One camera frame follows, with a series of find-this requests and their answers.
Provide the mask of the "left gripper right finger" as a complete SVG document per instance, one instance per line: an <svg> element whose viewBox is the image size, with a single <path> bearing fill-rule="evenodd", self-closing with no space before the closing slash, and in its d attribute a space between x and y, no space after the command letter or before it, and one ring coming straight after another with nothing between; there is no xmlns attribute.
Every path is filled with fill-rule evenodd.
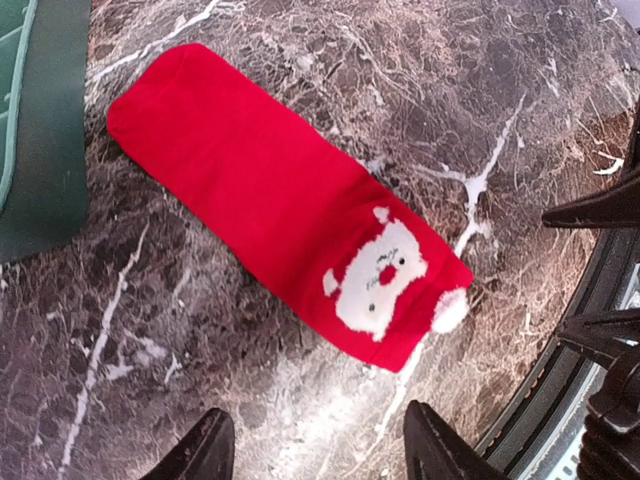
<svg viewBox="0 0 640 480"><path fill-rule="evenodd" d="M410 480L507 480L482 459L427 403L412 400L403 424Z"/></svg>

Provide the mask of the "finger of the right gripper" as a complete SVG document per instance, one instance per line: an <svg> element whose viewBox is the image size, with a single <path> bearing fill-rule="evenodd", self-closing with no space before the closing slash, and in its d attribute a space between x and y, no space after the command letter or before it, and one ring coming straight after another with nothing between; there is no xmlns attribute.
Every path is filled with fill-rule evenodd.
<svg viewBox="0 0 640 480"><path fill-rule="evenodd" d="M564 346L608 369L615 359L639 347L639 309L569 316L557 336Z"/></svg>
<svg viewBox="0 0 640 480"><path fill-rule="evenodd" d="M542 214L542 223L565 229L638 228L639 172L607 190L551 208Z"/></svg>

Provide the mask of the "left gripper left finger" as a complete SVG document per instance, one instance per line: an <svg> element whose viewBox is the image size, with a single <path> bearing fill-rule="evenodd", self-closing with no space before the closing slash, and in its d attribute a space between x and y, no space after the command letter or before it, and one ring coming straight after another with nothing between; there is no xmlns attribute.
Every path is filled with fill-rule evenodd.
<svg viewBox="0 0 640 480"><path fill-rule="evenodd" d="M141 480L231 480L234 459L233 420L211 408Z"/></svg>

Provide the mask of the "red sock with santa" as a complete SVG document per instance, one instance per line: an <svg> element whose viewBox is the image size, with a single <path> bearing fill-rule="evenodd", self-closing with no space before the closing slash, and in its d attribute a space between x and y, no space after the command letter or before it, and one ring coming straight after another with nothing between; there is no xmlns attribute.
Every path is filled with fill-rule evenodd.
<svg viewBox="0 0 640 480"><path fill-rule="evenodd" d="M398 372L427 334L466 317L473 274L427 222L207 47L160 55L107 129L346 354Z"/></svg>

